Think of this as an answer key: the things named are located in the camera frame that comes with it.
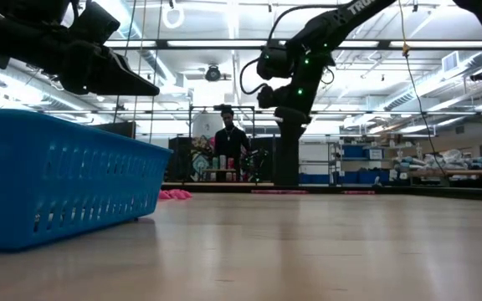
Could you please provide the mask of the ceiling light strip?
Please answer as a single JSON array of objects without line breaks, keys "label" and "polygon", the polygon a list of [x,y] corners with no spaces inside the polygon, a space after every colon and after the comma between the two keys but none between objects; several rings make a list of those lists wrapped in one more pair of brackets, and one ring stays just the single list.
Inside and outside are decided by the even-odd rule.
[{"label": "ceiling light strip", "polygon": [[154,40],[108,40],[105,42],[106,47],[110,48],[155,48]]},{"label": "ceiling light strip", "polygon": [[482,40],[477,41],[408,41],[410,48],[482,48]]},{"label": "ceiling light strip", "polygon": [[373,40],[346,40],[340,43],[337,48],[375,48],[379,44]]},{"label": "ceiling light strip", "polygon": [[169,40],[169,47],[189,47],[189,48],[243,48],[243,47],[260,47],[265,45],[264,40]]}]

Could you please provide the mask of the ceiling air vent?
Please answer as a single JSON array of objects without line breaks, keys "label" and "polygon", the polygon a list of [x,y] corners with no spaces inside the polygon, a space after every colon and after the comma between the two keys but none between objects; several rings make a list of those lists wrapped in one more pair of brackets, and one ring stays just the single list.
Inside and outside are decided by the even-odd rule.
[{"label": "ceiling air vent", "polygon": [[441,59],[442,70],[445,73],[453,71],[459,67],[459,52],[453,51]]}]

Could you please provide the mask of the dark rectangular panel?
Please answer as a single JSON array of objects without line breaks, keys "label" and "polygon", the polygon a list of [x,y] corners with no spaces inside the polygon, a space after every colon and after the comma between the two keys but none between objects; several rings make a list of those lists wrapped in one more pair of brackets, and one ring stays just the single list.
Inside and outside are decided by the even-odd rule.
[{"label": "dark rectangular panel", "polygon": [[122,135],[131,139],[136,138],[136,123],[135,122],[119,122],[107,123],[101,125],[93,125],[93,128],[110,132],[112,134]]}]

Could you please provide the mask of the black cabinet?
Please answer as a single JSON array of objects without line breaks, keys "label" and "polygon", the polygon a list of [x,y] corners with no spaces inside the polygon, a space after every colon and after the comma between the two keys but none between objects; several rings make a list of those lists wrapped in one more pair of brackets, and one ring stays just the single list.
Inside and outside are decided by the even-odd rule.
[{"label": "black cabinet", "polygon": [[276,172],[276,137],[256,137],[252,139],[252,148],[257,151],[254,159],[257,182],[274,182]]},{"label": "black cabinet", "polygon": [[192,141],[189,137],[175,137],[168,141],[172,150],[167,167],[166,179],[169,182],[183,182],[189,174]]}]

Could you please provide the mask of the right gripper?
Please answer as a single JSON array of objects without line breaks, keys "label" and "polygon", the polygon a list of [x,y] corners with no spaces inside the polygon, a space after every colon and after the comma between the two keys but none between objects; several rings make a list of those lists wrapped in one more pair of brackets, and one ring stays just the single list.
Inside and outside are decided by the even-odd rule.
[{"label": "right gripper", "polygon": [[281,147],[276,159],[276,184],[299,185],[299,140],[303,124],[311,122],[310,112],[320,84],[319,63],[298,63],[286,86],[273,89],[265,85],[258,93],[261,109],[274,108],[279,123]]}]

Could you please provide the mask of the cluttered workbench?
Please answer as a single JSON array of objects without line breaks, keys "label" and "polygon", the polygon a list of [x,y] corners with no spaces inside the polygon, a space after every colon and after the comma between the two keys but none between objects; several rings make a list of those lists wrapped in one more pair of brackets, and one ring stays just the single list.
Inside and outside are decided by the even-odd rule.
[{"label": "cluttered workbench", "polygon": [[421,158],[399,155],[392,159],[397,176],[412,186],[482,188],[482,157],[460,150],[427,154]]}]

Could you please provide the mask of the person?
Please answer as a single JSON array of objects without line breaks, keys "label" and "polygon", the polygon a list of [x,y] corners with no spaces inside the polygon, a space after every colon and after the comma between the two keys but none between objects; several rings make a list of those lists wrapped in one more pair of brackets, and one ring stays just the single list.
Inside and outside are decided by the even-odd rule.
[{"label": "person", "polygon": [[245,132],[234,125],[233,117],[234,113],[232,107],[223,105],[221,107],[221,118],[224,127],[217,131],[214,136],[214,155],[218,157],[225,156],[226,158],[232,158],[233,166],[239,175],[242,149],[249,152],[251,146]]}]

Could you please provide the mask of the blue plastic basket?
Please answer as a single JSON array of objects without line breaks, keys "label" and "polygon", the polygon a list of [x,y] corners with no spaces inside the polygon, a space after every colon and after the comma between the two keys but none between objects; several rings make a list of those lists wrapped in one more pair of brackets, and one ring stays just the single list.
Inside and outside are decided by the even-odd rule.
[{"label": "blue plastic basket", "polygon": [[0,250],[155,211],[171,150],[26,110],[0,110]]}]

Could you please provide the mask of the shelf with blue bins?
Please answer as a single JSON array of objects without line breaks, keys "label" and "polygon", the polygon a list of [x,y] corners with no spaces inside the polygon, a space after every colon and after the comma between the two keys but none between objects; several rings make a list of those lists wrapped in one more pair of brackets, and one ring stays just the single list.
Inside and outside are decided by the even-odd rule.
[{"label": "shelf with blue bins", "polygon": [[328,146],[330,184],[334,186],[372,185],[390,180],[392,161],[382,147],[366,144],[346,144],[344,141]]}]

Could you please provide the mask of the thin black gantry frame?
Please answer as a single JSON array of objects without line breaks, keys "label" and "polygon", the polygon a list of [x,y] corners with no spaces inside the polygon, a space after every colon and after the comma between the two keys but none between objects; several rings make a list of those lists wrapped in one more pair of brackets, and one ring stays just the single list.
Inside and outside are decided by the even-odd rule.
[{"label": "thin black gantry frame", "polygon": [[[221,107],[223,105],[213,105],[213,106],[211,106],[211,105],[207,105],[207,106],[192,105],[192,106],[189,107],[189,138],[191,140],[193,138],[193,136],[192,136],[192,120],[193,120],[193,118],[196,117],[198,114],[202,114],[202,113],[212,113],[212,114],[220,114],[221,115]],[[232,110],[233,110],[233,113],[234,113],[234,117],[233,117],[234,125],[245,132],[245,130],[237,123],[237,121],[235,120],[235,117],[237,115],[242,115],[242,114],[248,113],[248,112],[253,114],[255,112],[255,108],[253,106],[246,106],[246,105],[227,105],[227,106],[232,107]],[[246,153],[247,153],[247,151],[245,149],[242,149],[242,153],[241,153],[241,157],[240,157],[240,174],[239,174],[238,181],[240,181],[243,177],[242,159],[244,158],[244,155]],[[189,174],[187,175],[187,180],[195,182],[190,177],[191,162],[190,162],[190,167],[189,167],[188,171],[189,171]]]}]

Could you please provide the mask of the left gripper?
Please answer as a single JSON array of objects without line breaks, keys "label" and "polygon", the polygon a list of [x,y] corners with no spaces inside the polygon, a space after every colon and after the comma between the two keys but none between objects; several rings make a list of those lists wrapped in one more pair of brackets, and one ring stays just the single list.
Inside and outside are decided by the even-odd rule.
[{"label": "left gripper", "polygon": [[104,45],[120,25],[97,2],[85,3],[68,29],[59,75],[65,89],[74,94],[159,95],[156,85],[131,70],[126,57]]}]

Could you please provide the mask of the small table with cups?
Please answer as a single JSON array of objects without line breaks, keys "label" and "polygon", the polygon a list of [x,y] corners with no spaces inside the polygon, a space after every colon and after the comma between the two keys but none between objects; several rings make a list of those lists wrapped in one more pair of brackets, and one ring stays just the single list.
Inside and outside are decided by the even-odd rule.
[{"label": "small table with cups", "polygon": [[211,163],[201,169],[200,176],[210,182],[236,182],[239,178],[235,159],[225,155],[214,156]]}]

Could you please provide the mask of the colourful patterned banner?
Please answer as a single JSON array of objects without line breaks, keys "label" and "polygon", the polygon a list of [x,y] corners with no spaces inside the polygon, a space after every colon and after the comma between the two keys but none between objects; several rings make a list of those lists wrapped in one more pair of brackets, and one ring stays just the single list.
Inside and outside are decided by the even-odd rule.
[{"label": "colourful patterned banner", "polygon": [[214,142],[214,137],[207,137],[205,135],[192,138],[190,148],[190,177],[193,181],[201,181],[204,171],[206,169],[210,169],[213,166],[213,157],[215,154]]}]

